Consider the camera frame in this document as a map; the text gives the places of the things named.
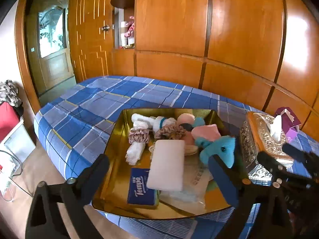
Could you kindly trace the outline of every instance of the glass window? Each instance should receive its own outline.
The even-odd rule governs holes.
[[[39,43],[42,58],[66,48],[63,31],[64,13],[65,10],[58,7],[39,13]]]

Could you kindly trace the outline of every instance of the gold tray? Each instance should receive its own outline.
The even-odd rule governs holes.
[[[130,128],[133,127],[131,121],[132,114],[138,113],[149,117],[164,116],[177,119],[179,115],[186,112],[193,114],[195,117],[203,117],[207,125],[216,124],[222,136],[229,135],[229,131],[224,127],[217,113],[212,110],[172,108],[123,110],[114,126],[104,152],[109,158],[110,166],[102,185],[93,198],[92,205],[95,209],[138,219],[179,219],[208,214],[229,207],[216,184],[210,184],[214,189],[205,194],[205,207],[195,209],[192,213],[183,211],[162,201],[159,202],[156,209],[138,208],[127,204],[130,169],[132,167],[149,168],[151,163],[151,153],[148,151],[148,146],[146,146],[141,159],[136,165],[129,165],[125,161],[126,151],[130,146],[128,134]],[[198,158],[198,154],[185,156],[185,159],[186,157]],[[242,156],[239,156],[238,153],[235,154],[235,164],[232,169],[237,171],[241,178],[248,177],[243,165]]]

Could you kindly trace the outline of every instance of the brown scrunchie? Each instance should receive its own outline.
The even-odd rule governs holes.
[[[183,136],[185,136],[186,130],[179,125],[176,124],[169,124],[162,128],[160,128],[155,134],[155,139],[162,139],[168,138],[168,139],[181,139]]]
[[[138,143],[148,143],[150,140],[149,130],[148,129],[131,129],[129,134],[129,143],[133,144],[134,142]]]

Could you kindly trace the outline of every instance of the carved wooden door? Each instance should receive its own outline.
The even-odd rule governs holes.
[[[68,30],[77,82],[108,75],[113,48],[110,0],[69,0]]]

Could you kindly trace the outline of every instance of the blue band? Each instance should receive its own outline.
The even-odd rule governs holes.
[[[167,118],[162,118],[161,119],[161,121],[160,121],[160,123],[159,123],[159,128],[162,128],[163,127],[163,122],[164,122],[164,120],[166,120]]]

